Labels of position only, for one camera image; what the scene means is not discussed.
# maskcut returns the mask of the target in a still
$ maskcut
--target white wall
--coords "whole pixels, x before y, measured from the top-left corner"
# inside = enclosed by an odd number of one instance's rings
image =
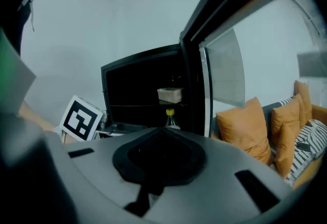
[[[34,28],[26,23],[21,57],[38,76],[27,103],[58,125],[69,100],[80,95],[104,108],[102,65],[110,48],[114,0],[34,0]]]
[[[262,106],[293,95],[299,79],[297,53],[312,41],[299,10],[290,0],[275,0],[234,26],[241,49],[245,101],[257,96]]]
[[[118,0],[119,57],[179,41],[200,0]]]
[[[21,56],[38,76],[26,101],[58,125],[73,94],[105,109],[100,68],[178,43],[199,0],[34,0]]]

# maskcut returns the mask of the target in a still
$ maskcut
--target small box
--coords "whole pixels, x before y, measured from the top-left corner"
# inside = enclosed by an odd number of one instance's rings
[[[182,101],[182,90],[183,88],[162,88],[157,92],[160,100],[176,104]]]
[[[60,128],[78,141],[92,140],[102,111],[76,95],[68,104]]]

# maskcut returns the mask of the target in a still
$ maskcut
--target bottle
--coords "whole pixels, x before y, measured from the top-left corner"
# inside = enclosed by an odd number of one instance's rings
[[[107,121],[108,121],[107,111],[102,111],[102,117],[101,117],[101,120],[100,120],[100,128],[101,129],[106,128]]]
[[[165,127],[178,129],[180,130],[180,126],[174,118],[175,110],[174,109],[166,109],[166,115],[168,116],[167,123]]]

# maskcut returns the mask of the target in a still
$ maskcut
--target black shelf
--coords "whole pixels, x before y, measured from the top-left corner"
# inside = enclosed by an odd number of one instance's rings
[[[170,102],[165,102],[165,101],[159,101],[158,104],[145,104],[145,105],[111,105],[110,107],[160,107],[160,106],[186,106],[187,103],[185,102],[179,102],[179,103],[170,103]]]
[[[183,131],[190,130],[190,105],[180,104],[148,105],[148,106],[110,106],[113,121],[163,127],[167,122],[166,109],[175,110],[174,117]]]

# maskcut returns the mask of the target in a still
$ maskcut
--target shelf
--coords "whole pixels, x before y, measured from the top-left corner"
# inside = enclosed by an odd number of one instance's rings
[[[179,102],[179,103],[170,103],[159,100],[158,104],[147,104],[147,105],[109,105],[110,107],[160,107],[160,106],[186,106],[187,103]]]

